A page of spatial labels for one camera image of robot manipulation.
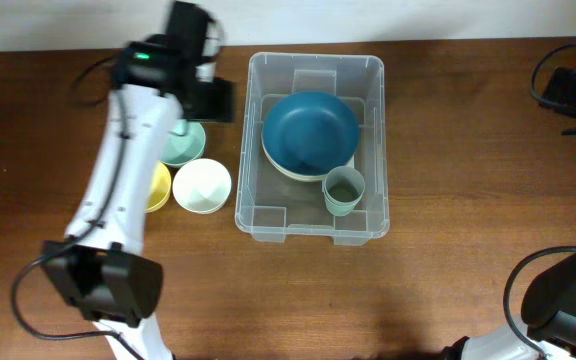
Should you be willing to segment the yellow plastic bowl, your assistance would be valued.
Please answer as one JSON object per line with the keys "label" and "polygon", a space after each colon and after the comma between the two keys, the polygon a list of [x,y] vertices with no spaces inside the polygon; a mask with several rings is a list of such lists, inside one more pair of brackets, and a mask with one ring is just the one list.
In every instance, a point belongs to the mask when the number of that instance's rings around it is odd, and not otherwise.
{"label": "yellow plastic bowl", "polygon": [[161,209],[168,201],[171,193],[172,177],[168,167],[158,162],[151,182],[150,195],[145,209],[152,213]]}

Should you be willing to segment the green plastic cup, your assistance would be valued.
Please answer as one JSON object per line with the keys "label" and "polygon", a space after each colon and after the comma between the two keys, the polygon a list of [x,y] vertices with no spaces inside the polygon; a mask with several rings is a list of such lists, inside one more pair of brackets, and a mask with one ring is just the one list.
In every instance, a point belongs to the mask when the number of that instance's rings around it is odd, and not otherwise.
{"label": "green plastic cup", "polygon": [[349,166],[332,169],[322,181],[327,210],[336,217],[350,214],[365,192],[365,180],[359,171]]}

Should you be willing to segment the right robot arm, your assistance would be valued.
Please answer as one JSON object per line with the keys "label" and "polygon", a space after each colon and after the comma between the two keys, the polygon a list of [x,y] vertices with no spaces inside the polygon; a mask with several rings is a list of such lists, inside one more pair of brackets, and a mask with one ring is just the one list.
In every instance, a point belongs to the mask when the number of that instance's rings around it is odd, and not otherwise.
{"label": "right robot arm", "polygon": [[542,47],[377,44],[390,229],[360,247],[191,228],[180,320],[219,358],[433,359],[504,322],[576,243],[576,138],[529,94]]}

